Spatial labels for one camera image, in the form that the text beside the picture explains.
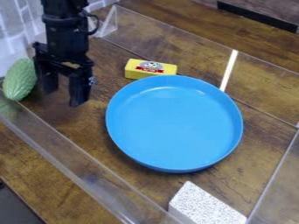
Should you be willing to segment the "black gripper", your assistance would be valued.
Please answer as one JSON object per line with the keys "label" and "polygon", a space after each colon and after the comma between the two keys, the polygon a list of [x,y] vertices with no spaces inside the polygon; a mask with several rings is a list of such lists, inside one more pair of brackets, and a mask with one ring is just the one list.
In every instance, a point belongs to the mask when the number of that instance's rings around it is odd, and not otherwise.
{"label": "black gripper", "polygon": [[70,70],[70,105],[78,107],[90,99],[95,83],[94,62],[87,56],[90,36],[86,11],[89,0],[42,0],[42,21],[46,25],[46,42],[35,42],[34,66],[41,90],[49,95],[59,89],[59,73]]}

